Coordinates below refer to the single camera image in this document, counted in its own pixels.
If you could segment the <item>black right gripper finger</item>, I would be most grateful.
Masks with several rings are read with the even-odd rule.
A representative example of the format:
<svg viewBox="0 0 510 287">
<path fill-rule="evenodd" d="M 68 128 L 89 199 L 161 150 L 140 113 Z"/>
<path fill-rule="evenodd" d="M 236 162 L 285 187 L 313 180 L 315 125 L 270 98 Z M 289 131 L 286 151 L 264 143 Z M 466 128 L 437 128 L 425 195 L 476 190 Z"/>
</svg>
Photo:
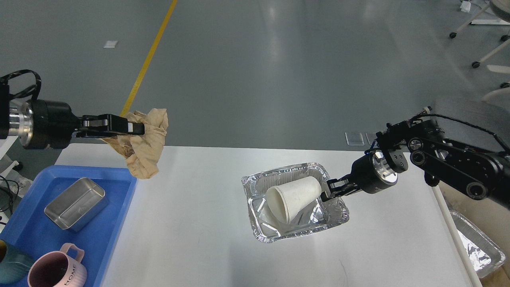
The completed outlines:
<svg viewBox="0 0 510 287">
<path fill-rule="evenodd" d="M 321 193 L 320 200 L 322 202 L 327 202 L 329 200 L 332 200 L 333 198 L 355 194 L 358 191 L 359 187 L 357 187 L 356 185 L 342 185 L 340 187 L 328 187 L 326 191 Z"/>
<path fill-rule="evenodd" d="M 349 175 L 339 179 L 329 179 L 326 183 L 330 193 L 351 193 L 353 191 L 353 183 L 351 183 Z"/>
</svg>

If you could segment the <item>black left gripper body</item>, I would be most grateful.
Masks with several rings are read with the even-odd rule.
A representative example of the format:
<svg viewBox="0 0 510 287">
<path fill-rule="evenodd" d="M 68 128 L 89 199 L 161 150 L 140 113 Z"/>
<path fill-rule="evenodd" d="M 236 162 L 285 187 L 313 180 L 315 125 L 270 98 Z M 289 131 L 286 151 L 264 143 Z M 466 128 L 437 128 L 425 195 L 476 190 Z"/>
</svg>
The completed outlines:
<svg viewBox="0 0 510 287">
<path fill-rule="evenodd" d="M 65 149 L 79 127 L 79 117 L 63 102 L 28 100 L 8 109 L 8 136 L 24 149 Z"/>
</svg>

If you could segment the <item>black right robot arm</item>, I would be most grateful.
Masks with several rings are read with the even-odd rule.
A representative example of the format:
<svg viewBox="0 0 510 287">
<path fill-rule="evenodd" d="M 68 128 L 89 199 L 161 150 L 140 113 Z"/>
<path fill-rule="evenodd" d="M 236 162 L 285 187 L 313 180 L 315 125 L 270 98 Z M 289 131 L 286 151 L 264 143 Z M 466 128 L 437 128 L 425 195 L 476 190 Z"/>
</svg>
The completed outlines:
<svg viewBox="0 0 510 287">
<path fill-rule="evenodd" d="M 492 152 L 446 138 L 436 118 L 458 122 L 491 135 L 502 147 Z M 510 206 L 509 146 L 496 133 L 449 116 L 432 113 L 430 106 L 408 120 L 386 124 L 375 134 L 370 149 L 351 166 L 350 174 L 329 179 L 320 199 L 327 202 L 359 191 L 375 194 L 393 187 L 408 163 L 424 171 L 430 187 L 444 182 L 473 200 L 490 199 Z"/>
</svg>

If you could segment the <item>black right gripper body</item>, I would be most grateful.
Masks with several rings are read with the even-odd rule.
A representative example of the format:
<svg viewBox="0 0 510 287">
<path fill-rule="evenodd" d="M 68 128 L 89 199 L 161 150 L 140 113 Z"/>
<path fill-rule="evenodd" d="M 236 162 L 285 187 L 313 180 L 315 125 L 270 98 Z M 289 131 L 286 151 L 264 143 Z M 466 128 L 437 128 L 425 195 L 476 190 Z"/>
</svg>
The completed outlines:
<svg viewBox="0 0 510 287">
<path fill-rule="evenodd" d="M 357 189 L 368 194 L 393 187 L 397 184 L 398 175 L 389 166 L 382 152 L 372 151 L 357 159 L 351 166 L 350 182 Z"/>
</svg>

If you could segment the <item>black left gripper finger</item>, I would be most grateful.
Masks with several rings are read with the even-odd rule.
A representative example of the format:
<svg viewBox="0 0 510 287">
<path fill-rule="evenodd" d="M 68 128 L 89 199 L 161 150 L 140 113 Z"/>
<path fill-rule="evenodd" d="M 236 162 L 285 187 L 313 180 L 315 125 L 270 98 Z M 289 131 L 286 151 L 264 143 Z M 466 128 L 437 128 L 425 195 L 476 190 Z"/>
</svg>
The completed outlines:
<svg viewBox="0 0 510 287">
<path fill-rule="evenodd" d="M 111 131 L 116 133 L 117 136 L 143 136 L 145 134 L 145 125 L 106 113 L 99 116 L 80 117 L 77 131 L 82 130 Z"/>
<path fill-rule="evenodd" d="M 76 138 L 111 138 L 117 136 L 111 131 L 82 130 L 75 133 Z"/>
</svg>

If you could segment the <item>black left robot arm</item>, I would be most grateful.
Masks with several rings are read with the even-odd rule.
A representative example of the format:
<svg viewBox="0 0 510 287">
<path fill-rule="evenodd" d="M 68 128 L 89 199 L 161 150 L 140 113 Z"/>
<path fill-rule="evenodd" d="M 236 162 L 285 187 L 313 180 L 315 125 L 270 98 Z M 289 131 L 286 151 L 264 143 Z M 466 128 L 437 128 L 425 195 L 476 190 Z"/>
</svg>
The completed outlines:
<svg viewBox="0 0 510 287">
<path fill-rule="evenodd" d="M 35 83 L 18 93 L 10 92 L 9 80 L 32 74 Z M 64 102 L 38 98 L 40 75 L 29 69 L 0 78 L 0 136 L 15 136 L 24 149 L 65 149 L 72 138 L 142 136 L 145 126 L 121 116 L 105 113 L 76 116 Z"/>
</svg>

